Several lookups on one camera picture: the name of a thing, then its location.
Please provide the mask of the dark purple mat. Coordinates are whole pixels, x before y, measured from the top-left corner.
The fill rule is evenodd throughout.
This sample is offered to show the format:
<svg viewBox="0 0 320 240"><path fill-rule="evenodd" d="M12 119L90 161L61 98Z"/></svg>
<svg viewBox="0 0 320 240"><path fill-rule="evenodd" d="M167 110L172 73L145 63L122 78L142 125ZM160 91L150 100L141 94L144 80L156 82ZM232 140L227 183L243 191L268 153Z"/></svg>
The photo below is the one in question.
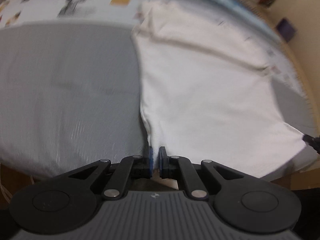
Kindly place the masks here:
<svg viewBox="0 0 320 240"><path fill-rule="evenodd" d="M276 30L282 38L288 43L295 36L297 30L287 18L282 18L276 25Z"/></svg>

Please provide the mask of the white long-sleeve shirt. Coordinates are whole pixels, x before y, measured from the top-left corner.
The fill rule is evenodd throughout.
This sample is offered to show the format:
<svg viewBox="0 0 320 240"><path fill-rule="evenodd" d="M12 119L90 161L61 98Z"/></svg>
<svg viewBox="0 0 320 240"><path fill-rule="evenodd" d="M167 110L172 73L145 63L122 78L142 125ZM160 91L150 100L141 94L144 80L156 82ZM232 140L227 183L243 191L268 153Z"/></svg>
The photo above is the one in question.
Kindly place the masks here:
<svg viewBox="0 0 320 240"><path fill-rule="evenodd" d="M306 146L285 122L265 52L229 25L175 2L144 1L132 40L140 66L140 113L159 150L210 159L261 178Z"/></svg>

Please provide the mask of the grey patterned bed sheet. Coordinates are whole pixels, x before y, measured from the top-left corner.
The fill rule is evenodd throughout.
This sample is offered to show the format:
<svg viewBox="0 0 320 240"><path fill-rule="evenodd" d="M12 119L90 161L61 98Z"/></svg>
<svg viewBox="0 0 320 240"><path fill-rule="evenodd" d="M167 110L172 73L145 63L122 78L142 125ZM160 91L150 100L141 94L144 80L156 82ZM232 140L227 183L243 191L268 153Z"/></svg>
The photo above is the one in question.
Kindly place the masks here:
<svg viewBox="0 0 320 240"><path fill-rule="evenodd" d="M152 0L5 0L1 3L1 162L53 177L99 159L118 162L148 143L140 113L140 66L132 40L139 7ZM272 41L207 0L175 2L226 24L265 52L286 123L315 133L290 61ZM306 144L262 178L274 180L317 159Z"/></svg>

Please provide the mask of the wooden bed frame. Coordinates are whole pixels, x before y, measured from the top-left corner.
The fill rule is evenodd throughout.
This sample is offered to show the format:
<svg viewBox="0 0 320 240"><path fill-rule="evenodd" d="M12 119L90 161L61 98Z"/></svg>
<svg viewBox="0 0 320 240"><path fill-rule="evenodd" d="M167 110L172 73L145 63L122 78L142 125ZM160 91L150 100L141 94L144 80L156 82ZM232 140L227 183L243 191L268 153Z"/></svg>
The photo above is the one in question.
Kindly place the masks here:
<svg viewBox="0 0 320 240"><path fill-rule="evenodd" d="M312 119L319 125L319 0L276 0L270 7L258 0L239 1L272 26L285 18L298 30L281 47L296 69Z"/></svg>

